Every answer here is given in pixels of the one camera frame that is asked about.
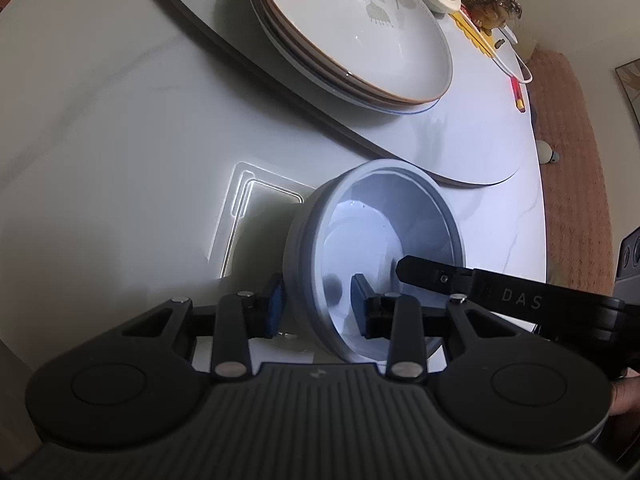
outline stacked plates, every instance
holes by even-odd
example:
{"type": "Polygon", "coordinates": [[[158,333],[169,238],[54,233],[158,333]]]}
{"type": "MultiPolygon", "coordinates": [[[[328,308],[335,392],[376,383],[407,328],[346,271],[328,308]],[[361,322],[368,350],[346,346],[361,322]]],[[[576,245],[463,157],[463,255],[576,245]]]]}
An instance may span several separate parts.
{"type": "Polygon", "coordinates": [[[391,114],[431,108],[449,89],[449,46],[422,0],[251,0],[278,51],[348,102],[391,114]]]}

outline figurine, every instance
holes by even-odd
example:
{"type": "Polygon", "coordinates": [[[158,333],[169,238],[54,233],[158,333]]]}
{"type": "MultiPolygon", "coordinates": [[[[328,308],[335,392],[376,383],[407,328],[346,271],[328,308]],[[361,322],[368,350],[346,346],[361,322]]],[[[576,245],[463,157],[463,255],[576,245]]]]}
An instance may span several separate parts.
{"type": "Polygon", "coordinates": [[[520,19],[522,7],[516,0],[495,0],[473,6],[469,9],[469,14],[476,27],[490,36],[493,28],[502,27],[507,20],[520,19]]]}

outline black circular pad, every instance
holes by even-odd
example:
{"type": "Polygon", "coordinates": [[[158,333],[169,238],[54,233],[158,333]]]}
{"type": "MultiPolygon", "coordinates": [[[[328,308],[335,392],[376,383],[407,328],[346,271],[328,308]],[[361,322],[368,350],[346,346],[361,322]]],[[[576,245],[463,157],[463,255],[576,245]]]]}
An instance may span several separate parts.
{"type": "Polygon", "coordinates": [[[607,420],[599,368],[530,334],[479,339],[437,379],[441,408],[461,428],[521,450],[590,442],[607,420]]]}
{"type": "Polygon", "coordinates": [[[520,406],[548,406],[566,392],[566,381],[548,366],[520,363],[505,366],[491,378],[494,391],[520,406]]]}
{"type": "Polygon", "coordinates": [[[148,442],[183,423],[203,386],[191,364],[156,338],[107,334],[40,368],[25,400],[47,438],[113,449],[148,442]]]}
{"type": "Polygon", "coordinates": [[[105,363],[86,368],[73,380],[75,396],[87,404],[115,406],[134,399],[145,389],[146,375],[135,366],[105,363]]]}

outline picture frame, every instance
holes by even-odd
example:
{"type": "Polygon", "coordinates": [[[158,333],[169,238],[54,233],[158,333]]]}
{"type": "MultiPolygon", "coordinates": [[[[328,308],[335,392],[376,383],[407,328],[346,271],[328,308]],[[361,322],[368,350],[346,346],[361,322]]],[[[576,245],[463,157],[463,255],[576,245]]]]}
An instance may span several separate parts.
{"type": "Polygon", "coordinates": [[[636,115],[638,127],[640,127],[640,59],[617,67],[616,75],[625,90],[629,104],[636,115]]]}

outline plate with leaf pattern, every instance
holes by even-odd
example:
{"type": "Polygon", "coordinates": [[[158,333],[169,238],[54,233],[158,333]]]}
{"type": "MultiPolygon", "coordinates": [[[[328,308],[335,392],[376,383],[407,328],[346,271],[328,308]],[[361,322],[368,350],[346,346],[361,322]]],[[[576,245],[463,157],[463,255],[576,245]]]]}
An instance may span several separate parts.
{"type": "Polygon", "coordinates": [[[327,63],[408,104],[449,89],[446,38],[422,0],[271,0],[327,63]]]}
{"type": "Polygon", "coordinates": [[[372,96],[361,94],[358,90],[349,88],[339,78],[325,72],[324,68],[315,64],[313,60],[306,57],[297,45],[290,42],[282,31],[278,30],[277,24],[269,16],[268,9],[263,0],[249,0],[262,30],[267,35],[277,51],[289,61],[302,75],[317,84],[327,92],[344,99],[345,101],[369,108],[385,114],[393,115],[415,115],[421,114],[433,108],[438,102],[430,102],[421,105],[396,105],[389,102],[379,101],[372,96]]]}

